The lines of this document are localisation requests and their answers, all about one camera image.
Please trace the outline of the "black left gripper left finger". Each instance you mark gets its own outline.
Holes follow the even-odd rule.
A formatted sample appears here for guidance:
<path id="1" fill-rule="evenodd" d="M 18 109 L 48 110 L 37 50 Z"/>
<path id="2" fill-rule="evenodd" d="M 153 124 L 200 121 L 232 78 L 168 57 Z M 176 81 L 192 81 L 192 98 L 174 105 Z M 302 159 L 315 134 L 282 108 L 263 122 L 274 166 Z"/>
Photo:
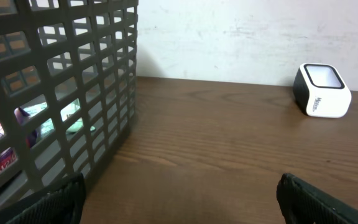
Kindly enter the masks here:
<path id="1" fill-rule="evenodd" d="M 76 224 L 81 220 L 85 199 L 85 178 L 76 172 L 0 210 L 0 223 Z"/>

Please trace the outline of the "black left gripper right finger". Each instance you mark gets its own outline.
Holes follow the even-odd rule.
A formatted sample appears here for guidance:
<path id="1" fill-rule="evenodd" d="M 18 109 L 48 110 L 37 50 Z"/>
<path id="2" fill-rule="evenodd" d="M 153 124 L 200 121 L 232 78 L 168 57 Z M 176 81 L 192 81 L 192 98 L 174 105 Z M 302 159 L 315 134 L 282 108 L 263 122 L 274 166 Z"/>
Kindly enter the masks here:
<path id="1" fill-rule="evenodd" d="M 282 175 L 276 197 L 287 224 L 358 224 L 358 210 L 291 173 Z"/>

